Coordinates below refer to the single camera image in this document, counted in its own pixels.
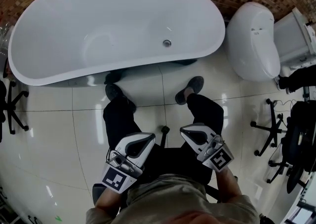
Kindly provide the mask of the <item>person's right leg black trousers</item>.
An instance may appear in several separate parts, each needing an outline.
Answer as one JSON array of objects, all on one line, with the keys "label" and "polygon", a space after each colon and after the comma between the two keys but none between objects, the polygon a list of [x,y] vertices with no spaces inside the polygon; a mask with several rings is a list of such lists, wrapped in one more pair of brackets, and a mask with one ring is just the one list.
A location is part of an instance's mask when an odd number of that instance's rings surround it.
[{"label": "person's right leg black trousers", "polygon": [[220,105],[205,96],[195,93],[188,96],[187,105],[194,117],[193,123],[203,123],[216,134],[222,134],[224,110]]}]

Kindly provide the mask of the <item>white bathtub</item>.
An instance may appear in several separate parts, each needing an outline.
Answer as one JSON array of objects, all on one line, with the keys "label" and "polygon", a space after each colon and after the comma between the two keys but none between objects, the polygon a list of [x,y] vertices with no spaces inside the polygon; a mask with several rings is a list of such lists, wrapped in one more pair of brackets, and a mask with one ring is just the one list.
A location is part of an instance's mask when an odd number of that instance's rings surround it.
[{"label": "white bathtub", "polygon": [[[8,62],[18,80],[43,86],[201,58],[224,37],[211,0],[34,0],[14,26]],[[162,45],[166,39],[170,47]]]}]

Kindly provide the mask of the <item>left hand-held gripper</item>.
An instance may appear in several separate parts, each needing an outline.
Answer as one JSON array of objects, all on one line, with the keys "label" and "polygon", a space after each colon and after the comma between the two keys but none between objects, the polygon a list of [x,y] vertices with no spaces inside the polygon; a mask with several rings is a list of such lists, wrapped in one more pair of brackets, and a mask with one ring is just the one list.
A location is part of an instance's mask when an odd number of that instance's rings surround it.
[{"label": "left hand-held gripper", "polygon": [[154,133],[133,133],[122,138],[110,152],[101,184],[119,194],[129,189],[142,175],[155,142]]}]

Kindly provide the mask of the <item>person's dark shoe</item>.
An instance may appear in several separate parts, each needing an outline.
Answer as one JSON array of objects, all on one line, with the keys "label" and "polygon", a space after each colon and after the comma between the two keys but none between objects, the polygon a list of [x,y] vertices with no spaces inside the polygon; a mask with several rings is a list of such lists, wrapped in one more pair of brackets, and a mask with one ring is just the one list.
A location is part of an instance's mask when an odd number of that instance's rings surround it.
[{"label": "person's dark shoe", "polygon": [[116,97],[123,97],[123,91],[115,84],[107,84],[105,86],[105,94],[107,98],[112,101]]},{"label": "person's dark shoe", "polygon": [[175,96],[175,101],[179,105],[184,105],[187,102],[187,98],[190,94],[198,94],[204,86],[204,78],[202,76],[193,77],[187,84],[187,86],[179,91]]}]

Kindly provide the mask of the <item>person's right dark shoe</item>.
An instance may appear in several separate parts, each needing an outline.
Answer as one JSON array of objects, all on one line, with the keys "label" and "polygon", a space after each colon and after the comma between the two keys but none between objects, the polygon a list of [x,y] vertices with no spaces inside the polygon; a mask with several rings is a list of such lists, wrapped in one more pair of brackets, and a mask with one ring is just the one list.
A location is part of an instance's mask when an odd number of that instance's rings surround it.
[{"label": "person's right dark shoe", "polygon": [[204,78],[202,76],[193,77],[187,84],[187,86],[179,91],[175,96],[175,101],[179,105],[184,105],[187,102],[187,98],[190,94],[198,94],[204,86]]}]

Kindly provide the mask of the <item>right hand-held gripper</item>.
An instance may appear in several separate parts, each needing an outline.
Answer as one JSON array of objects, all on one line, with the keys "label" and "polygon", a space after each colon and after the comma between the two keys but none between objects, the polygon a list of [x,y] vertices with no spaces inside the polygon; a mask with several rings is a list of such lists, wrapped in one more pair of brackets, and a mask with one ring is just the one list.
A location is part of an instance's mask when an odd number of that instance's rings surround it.
[{"label": "right hand-held gripper", "polygon": [[222,137],[203,123],[183,126],[180,134],[197,153],[197,160],[214,171],[222,171],[234,160]]}]

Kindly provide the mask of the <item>person's leg black trousers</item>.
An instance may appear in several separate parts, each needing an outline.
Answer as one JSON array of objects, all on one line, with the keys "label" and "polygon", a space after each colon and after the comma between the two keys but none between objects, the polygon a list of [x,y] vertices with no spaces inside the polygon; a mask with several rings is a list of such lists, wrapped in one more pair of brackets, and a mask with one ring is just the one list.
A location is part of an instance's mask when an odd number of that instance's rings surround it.
[{"label": "person's leg black trousers", "polygon": [[205,96],[195,93],[188,96],[187,105],[194,117],[193,123],[203,123],[216,134],[222,134],[224,110],[220,105]]},{"label": "person's leg black trousers", "polygon": [[131,101],[124,95],[113,98],[103,111],[110,151],[127,135],[139,133],[141,129],[134,121]]}]

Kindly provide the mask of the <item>person's left forearm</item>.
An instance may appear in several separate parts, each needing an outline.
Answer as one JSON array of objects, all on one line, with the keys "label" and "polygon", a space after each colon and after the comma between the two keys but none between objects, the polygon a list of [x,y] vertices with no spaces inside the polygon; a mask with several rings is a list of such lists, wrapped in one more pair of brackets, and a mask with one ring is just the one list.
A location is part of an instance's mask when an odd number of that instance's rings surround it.
[{"label": "person's left forearm", "polygon": [[95,204],[95,208],[103,210],[110,217],[114,218],[120,209],[122,195],[106,188]]}]

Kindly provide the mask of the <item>white oval toilet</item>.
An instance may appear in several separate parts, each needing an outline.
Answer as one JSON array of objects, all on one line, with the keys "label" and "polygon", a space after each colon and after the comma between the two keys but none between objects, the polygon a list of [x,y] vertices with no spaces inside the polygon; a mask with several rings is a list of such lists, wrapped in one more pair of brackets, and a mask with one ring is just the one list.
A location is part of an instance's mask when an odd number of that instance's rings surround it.
[{"label": "white oval toilet", "polygon": [[274,43],[274,16],[256,2],[242,5],[226,28],[224,49],[236,74],[244,80],[262,82],[280,73]]}]

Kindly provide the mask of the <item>person's left leg black trousers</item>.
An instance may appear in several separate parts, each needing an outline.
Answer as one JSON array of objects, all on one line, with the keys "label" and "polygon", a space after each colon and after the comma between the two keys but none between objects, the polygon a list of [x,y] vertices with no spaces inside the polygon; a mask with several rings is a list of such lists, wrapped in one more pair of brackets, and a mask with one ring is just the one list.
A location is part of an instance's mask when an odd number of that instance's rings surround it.
[{"label": "person's left leg black trousers", "polygon": [[134,121],[131,101],[124,95],[113,98],[103,111],[110,151],[127,135],[139,133],[141,129]]}]

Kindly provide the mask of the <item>black chair base left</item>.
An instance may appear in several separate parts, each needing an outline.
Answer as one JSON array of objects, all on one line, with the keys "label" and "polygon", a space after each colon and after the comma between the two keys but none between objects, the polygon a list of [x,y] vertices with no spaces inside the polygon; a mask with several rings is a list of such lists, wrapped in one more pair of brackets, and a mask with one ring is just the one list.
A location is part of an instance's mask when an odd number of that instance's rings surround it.
[{"label": "black chair base left", "polygon": [[16,86],[16,82],[11,81],[9,83],[9,90],[7,92],[6,85],[0,80],[0,143],[2,142],[2,124],[6,121],[4,111],[7,111],[7,121],[9,126],[9,131],[11,135],[15,134],[15,130],[12,129],[12,118],[17,122],[17,124],[24,130],[28,131],[28,125],[23,125],[18,116],[15,113],[17,102],[24,96],[28,97],[28,91],[20,92],[14,100],[12,100],[12,89]]}]

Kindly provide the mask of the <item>person's right forearm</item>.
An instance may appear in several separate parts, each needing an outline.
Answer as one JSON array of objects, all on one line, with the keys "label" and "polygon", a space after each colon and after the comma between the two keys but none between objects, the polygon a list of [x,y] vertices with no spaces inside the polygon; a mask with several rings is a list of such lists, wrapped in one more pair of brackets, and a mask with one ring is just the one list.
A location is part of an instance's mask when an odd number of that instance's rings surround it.
[{"label": "person's right forearm", "polygon": [[242,195],[237,179],[228,167],[215,174],[221,202],[227,203]]}]

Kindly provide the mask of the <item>person's left dark shoe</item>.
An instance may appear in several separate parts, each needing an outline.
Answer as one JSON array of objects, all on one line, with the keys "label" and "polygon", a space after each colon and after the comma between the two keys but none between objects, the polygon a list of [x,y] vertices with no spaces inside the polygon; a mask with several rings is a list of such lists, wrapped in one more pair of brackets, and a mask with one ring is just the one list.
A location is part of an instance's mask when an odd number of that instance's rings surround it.
[{"label": "person's left dark shoe", "polygon": [[112,101],[116,97],[123,97],[123,91],[115,84],[107,84],[105,86],[105,94],[107,98]]}]

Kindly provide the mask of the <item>person's beige shirt torso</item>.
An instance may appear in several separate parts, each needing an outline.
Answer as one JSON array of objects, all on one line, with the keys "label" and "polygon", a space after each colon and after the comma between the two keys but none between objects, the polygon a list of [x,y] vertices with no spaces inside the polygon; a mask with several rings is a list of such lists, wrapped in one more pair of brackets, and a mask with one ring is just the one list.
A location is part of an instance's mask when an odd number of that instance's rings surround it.
[{"label": "person's beige shirt torso", "polygon": [[91,208],[86,224],[164,224],[185,214],[207,214],[224,224],[259,224],[259,215],[246,195],[227,203],[210,203],[202,184],[174,174],[130,189],[127,206],[112,217]]}]

